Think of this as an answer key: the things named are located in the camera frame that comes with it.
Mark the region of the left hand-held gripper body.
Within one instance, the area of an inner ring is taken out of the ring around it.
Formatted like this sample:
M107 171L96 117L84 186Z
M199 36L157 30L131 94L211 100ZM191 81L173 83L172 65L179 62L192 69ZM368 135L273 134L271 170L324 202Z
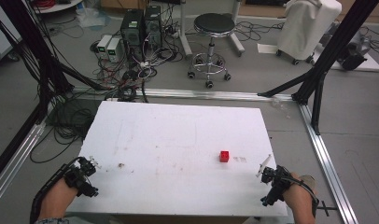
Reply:
M78 157L69 164L63 178L69 188L77 189L78 197L80 195L95 197L98 195L98 188L89 181L89 177L95 173L96 168L90 161L84 157Z

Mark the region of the grey cabinet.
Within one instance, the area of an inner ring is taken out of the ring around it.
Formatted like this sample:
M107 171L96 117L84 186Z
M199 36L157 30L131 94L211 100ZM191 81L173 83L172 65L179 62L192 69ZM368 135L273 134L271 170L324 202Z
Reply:
M13 34L13 36L21 41L21 36L16 30L12 22L9 20L4 12L0 12L0 21L6 26L6 28ZM0 30L0 61L13 49L11 44L8 42L7 37Z

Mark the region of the aluminium floor rail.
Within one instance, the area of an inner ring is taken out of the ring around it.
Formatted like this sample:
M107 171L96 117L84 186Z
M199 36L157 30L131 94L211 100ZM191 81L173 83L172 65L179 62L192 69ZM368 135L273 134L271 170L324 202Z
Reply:
M310 135L316 152L317 159L320 163L321 169L327 179L330 191L337 205L339 214L344 224L359 224L356 214L349 202L341 180L335 170L333 162L330 158L328 149L320 134L317 134L311 125L312 114L307 105L300 105L299 109L305 123L305 127Z
M276 94L272 97L259 96L253 92L232 91L189 91L168 89L145 89L146 97L157 98L183 98L219 101L242 101L242 102L292 102L289 94Z
M45 118L37 105L0 156L0 199L45 131Z

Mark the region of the clear plastic bag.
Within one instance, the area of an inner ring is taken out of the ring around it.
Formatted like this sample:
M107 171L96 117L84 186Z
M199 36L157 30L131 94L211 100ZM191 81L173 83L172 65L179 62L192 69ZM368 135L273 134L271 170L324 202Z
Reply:
M78 6L76 9L78 25L81 28L101 28L107 26L111 19L97 8Z

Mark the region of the white power supply unit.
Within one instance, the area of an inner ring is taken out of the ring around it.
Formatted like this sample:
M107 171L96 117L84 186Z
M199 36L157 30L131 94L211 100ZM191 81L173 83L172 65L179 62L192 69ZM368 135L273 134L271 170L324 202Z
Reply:
M107 50L109 61L112 63L118 63L122 55L120 40L117 37L113 37L110 40L109 45L106 50Z
M107 47L109 45L111 38L112 38L112 35L104 35L96 46L98 50L98 56L103 60L108 59Z

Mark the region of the black round stool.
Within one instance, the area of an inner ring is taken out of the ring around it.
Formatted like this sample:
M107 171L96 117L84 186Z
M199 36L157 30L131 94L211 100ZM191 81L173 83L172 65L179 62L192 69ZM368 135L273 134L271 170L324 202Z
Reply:
M207 52L197 53L192 57L188 78L195 78L197 74L206 76L205 87L211 89L214 86L211 75L223 73L226 81L232 78L226 68L225 59L215 53L215 39L231 35L235 29L234 21L225 15L206 13L195 18L194 29L201 35L210 37Z

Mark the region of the person's right hand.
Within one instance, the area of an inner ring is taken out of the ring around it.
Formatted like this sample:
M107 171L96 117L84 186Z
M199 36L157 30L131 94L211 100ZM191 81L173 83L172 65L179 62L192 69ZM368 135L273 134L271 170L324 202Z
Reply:
M283 193L284 201L292 211L312 212L313 197L302 186L292 183L288 190Z

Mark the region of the black floor device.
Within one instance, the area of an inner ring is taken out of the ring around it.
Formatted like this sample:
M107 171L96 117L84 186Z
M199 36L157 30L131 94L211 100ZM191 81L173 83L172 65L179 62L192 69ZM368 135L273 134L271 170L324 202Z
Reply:
M333 22L319 43L325 48L339 27L338 22ZM371 40L357 31L343 52L338 56L337 62L344 70L352 71L366 61L365 54L371 49Z

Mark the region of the person's left hand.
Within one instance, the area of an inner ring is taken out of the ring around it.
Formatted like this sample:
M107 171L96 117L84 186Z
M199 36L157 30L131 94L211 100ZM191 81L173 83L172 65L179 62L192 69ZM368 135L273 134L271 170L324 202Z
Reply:
M63 178L58 180L42 200L38 220L46 218L63 218L66 209L77 197L78 190L70 188Z

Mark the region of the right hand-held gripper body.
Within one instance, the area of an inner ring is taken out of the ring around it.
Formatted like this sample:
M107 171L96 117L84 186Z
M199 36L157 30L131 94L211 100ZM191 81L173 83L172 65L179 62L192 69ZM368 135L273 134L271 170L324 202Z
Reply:
M264 206L274 205L278 200L284 201L283 193L290 187L292 175L283 166L277 165L275 169L266 167L262 172L261 182L271 183L272 188L266 196L261 198Z

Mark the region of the white floor board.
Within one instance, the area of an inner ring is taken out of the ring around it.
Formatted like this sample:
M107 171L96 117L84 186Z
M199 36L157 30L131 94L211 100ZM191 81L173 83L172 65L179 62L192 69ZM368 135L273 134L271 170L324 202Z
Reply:
M316 46L314 54L315 62L318 60L323 50L324 48L320 44ZM344 68L338 62L335 62L331 68L334 70L344 70ZM355 71L379 72L379 64L373 59L373 57L370 54L366 53L365 61L362 64L360 64L357 68L355 68Z

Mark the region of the black frame strut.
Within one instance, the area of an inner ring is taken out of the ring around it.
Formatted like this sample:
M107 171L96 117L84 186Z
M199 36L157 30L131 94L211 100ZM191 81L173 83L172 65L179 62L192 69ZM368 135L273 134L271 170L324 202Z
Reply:
M317 135L320 135L319 115L324 79L332 65L344 51L346 45L354 37L360 26L368 19L378 4L379 0L356 0L345 15L330 42L322 51L315 65L309 71L274 89L259 93L259 96L270 98L277 93L301 84L299 90L293 93L291 98L299 105L307 105L311 94L314 95L310 124L314 132Z
M37 93L39 97L39 103L36 105L34 111L0 155L1 175L8 162L19 149L19 145L24 140L25 135L47 115L49 101L54 96L66 94L74 88L64 74L79 80L97 91L107 91L108 87L91 81L74 68L61 63L57 56L52 55L39 26L22 0L0 0L0 7L19 32L23 44L19 44L16 41L16 38L9 32L1 20L0 30L11 46L22 57L30 75L37 81Z

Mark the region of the white covered cart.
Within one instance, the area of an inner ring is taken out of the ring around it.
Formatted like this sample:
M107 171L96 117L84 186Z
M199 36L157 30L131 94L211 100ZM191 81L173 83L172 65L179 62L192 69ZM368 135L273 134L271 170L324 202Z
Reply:
M337 0L289 0L276 55L286 53L294 64L308 59L341 11Z

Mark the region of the black computer tower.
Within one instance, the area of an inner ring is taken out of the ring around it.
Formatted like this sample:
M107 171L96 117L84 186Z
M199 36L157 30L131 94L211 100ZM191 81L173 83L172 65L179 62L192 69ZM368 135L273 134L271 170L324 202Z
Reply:
M121 23L120 32L128 60L133 62L133 56L141 50L145 39L144 10L128 9Z
M147 47L155 50L161 47L161 7L147 6L145 10Z

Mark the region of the white round table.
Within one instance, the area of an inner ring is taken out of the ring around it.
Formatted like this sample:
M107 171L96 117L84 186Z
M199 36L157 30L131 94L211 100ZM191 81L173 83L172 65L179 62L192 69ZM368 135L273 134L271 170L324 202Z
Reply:
M34 6L34 10L36 13L41 13L41 14L52 13L52 12L66 10L71 7L76 7L78 4L81 4L82 2L83 0L70 0L70 2L67 4L54 4L51 7Z

